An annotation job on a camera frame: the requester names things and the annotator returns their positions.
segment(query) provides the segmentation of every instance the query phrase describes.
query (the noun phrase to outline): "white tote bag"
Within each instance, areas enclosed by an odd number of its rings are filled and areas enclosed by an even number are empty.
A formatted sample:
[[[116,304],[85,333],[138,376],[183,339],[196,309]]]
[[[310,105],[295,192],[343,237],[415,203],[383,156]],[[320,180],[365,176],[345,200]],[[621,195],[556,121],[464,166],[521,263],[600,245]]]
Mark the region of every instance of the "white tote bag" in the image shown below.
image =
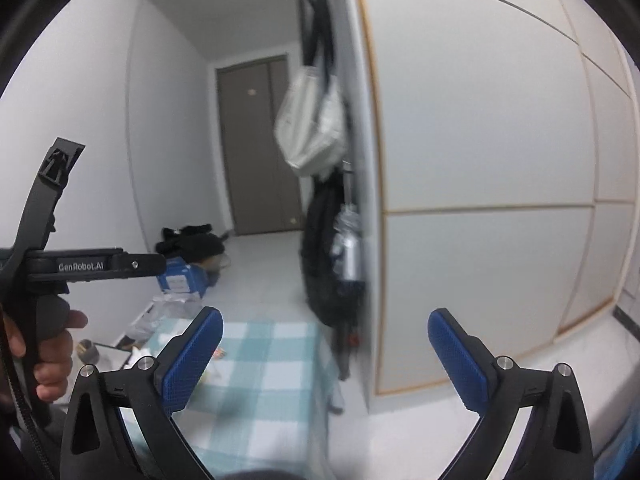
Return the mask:
[[[330,76],[327,92],[322,92],[323,86],[322,71],[315,66],[303,66],[276,118],[276,140],[297,176],[328,173],[347,150],[337,77]]]

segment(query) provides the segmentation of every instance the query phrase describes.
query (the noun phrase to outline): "hanging bag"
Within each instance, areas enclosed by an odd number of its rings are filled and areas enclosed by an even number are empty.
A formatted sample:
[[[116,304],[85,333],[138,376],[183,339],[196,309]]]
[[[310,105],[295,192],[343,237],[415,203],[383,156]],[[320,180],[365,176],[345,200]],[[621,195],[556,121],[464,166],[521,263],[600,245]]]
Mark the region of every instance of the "hanging bag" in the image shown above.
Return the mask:
[[[305,2],[313,12],[310,30],[305,25]],[[303,66],[280,107],[274,134],[284,159],[297,176],[323,176],[331,173],[347,150],[342,99],[333,74],[331,14],[327,0],[298,3]]]

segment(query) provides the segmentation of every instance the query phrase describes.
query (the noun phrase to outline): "blue and white checkered tablecloth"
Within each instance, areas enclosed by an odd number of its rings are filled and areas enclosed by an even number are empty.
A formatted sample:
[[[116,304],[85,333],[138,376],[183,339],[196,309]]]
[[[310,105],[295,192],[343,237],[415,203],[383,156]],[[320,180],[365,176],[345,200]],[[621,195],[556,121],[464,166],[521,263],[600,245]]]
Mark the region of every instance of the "blue and white checkered tablecloth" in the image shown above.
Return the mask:
[[[188,320],[167,319],[143,354],[157,356]],[[220,347],[187,407],[173,415],[196,455],[217,477],[281,469],[335,480],[328,465],[328,405],[338,370],[315,323],[225,323]],[[123,409],[139,454],[148,454],[132,410]]]

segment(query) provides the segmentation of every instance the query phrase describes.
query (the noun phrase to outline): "metal screw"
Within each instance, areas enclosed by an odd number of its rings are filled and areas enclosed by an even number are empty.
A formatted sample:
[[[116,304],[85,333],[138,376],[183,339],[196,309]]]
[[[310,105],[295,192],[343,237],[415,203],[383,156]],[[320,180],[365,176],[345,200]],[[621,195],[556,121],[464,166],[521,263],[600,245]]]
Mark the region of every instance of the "metal screw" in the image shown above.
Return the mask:
[[[94,370],[95,370],[95,366],[84,365],[82,368],[80,368],[80,375],[82,375],[82,377],[88,377],[92,373],[94,373]]]
[[[138,361],[138,368],[141,370],[149,370],[154,365],[155,360],[150,356],[143,357]]]
[[[510,357],[500,356],[496,359],[496,362],[503,370],[511,370],[513,368],[513,360]]]
[[[571,367],[565,363],[560,363],[558,365],[558,372],[560,372],[560,375],[564,375],[565,377],[569,377],[573,373]]]

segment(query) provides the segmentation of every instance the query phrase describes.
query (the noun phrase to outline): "finger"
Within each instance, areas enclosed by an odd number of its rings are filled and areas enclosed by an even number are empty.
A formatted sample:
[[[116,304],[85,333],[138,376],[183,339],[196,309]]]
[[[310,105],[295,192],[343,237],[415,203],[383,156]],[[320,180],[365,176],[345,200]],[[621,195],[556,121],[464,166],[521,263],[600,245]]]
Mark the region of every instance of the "finger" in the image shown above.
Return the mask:
[[[24,339],[14,320],[8,316],[4,316],[4,330],[6,332],[6,338],[9,341],[11,353],[15,357],[24,357],[24,353],[26,352]]]
[[[46,363],[65,363],[71,356],[74,342],[66,330],[57,336],[43,341],[38,346],[40,358]]]
[[[70,310],[69,317],[66,319],[65,328],[84,328],[89,323],[89,319],[84,312],[79,310]]]
[[[45,386],[56,384],[66,379],[71,373],[71,358],[66,362],[39,363],[33,367],[33,376]]]
[[[36,388],[36,394],[44,402],[53,402],[58,400],[64,394],[66,394],[66,388],[68,387],[68,381],[64,379],[56,384],[39,384]]]

